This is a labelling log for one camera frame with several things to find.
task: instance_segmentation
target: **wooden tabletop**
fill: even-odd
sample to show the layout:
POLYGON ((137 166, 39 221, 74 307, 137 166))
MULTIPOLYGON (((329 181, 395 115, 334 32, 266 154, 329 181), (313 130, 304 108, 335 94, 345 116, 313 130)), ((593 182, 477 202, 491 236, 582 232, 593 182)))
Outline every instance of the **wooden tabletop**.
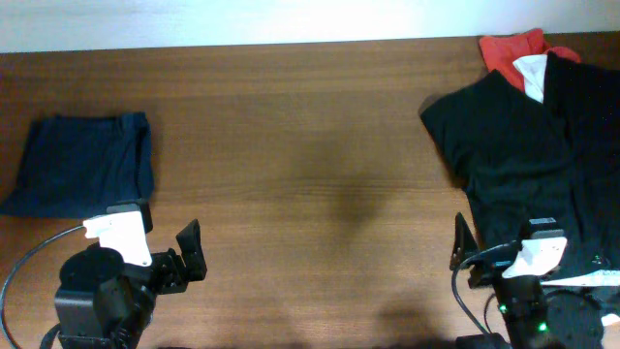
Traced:
MULTIPOLYGON (((548 36, 620 69, 620 34, 548 36)), ((201 222, 209 272, 157 300, 140 348, 387 347, 474 334, 450 290, 454 215, 470 225, 419 120, 485 74, 477 38, 0 55, 0 197, 30 122, 145 111, 152 252, 201 222)), ((0 217, 0 278, 73 220, 0 217)), ((64 238, 17 275, 7 320, 24 348, 57 323, 64 238)), ((481 319, 488 290, 463 299, 481 319)), ((492 305, 491 327, 505 333, 492 305)), ((620 327, 606 347, 620 346, 620 327)), ((0 341, 0 347, 6 347, 0 341)))

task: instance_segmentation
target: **white cloth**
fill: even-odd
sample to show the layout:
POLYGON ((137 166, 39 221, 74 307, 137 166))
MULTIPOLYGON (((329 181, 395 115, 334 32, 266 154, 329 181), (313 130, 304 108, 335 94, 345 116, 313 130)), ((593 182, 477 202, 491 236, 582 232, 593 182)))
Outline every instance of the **white cloth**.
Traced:
POLYGON ((512 65, 523 75, 525 94, 533 100, 542 103, 544 96, 546 54, 523 56, 512 62, 512 65))

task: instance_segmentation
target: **table surface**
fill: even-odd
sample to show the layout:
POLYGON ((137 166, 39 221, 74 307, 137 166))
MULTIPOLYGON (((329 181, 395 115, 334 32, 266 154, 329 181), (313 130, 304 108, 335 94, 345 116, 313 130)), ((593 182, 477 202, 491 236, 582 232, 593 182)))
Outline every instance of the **table surface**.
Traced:
MULTIPOLYGON (((620 68, 618 33, 547 39, 620 68)), ((0 55, 0 197, 32 120, 145 111, 151 251, 177 248, 198 218, 209 272, 157 300, 141 348, 451 340, 477 332, 448 269, 454 215, 472 219, 419 110, 484 74, 477 38, 0 55)), ((77 223, 0 217, 0 278, 77 223)), ((57 322, 58 271, 90 242, 64 238, 15 278, 7 319, 24 348, 57 322)), ((458 284, 481 318, 489 291, 469 291, 465 275, 458 284)), ((498 312, 489 318, 503 333, 498 312)), ((620 345, 619 328, 606 347, 620 345)))

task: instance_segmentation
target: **white plastic part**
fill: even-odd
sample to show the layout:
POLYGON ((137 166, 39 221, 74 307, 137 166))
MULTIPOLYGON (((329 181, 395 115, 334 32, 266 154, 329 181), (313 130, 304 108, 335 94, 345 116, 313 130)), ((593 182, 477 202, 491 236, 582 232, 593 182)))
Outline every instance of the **white plastic part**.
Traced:
POLYGON ((102 247, 118 251, 125 263, 148 267, 153 262, 139 211, 97 216, 84 221, 86 238, 99 238, 102 247))
POLYGON ((560 264, 566 244, 564 237, 525 239, 514 263, 504 270, 502 276, 545 275, 560 264))
POLYGON ((601 322, 603 326, 613 325, 617 322, 620 322, 620 316, 616 314, 607 314, 606 316, 601 318, 601 322))
POLYGON ((620 286, 620 270, 597 270, 589 274, 541 282, 542 286, 620 286))

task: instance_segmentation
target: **brown table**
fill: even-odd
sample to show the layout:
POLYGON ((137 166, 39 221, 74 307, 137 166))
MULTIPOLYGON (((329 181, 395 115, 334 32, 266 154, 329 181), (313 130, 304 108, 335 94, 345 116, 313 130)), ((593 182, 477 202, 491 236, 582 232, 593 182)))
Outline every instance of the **brown table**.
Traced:
MULTIPOLYGON (((549 36, 620 68, 620 34, 549 36)), ((450 291, 458 211, 419 120, 431 95, 484 74, 476 38, 0 55, 0 196, 31 120, 146 111, 156 191, 151 251, 199 218, 209 273, 158 299, 140 347, 372 347, 476 333, 450 291)), ((77 221, 0 218, 0 278, 77 221)), ((15 279, 7 319, 24 348, 57 322, 77 234, 15 279)), ((462 296, 481 314, 488 291, 462 296)), ((503 329, 498 312, 493 329, 503 329)), ((620 345, 618 327, 607 347, 620 345)))

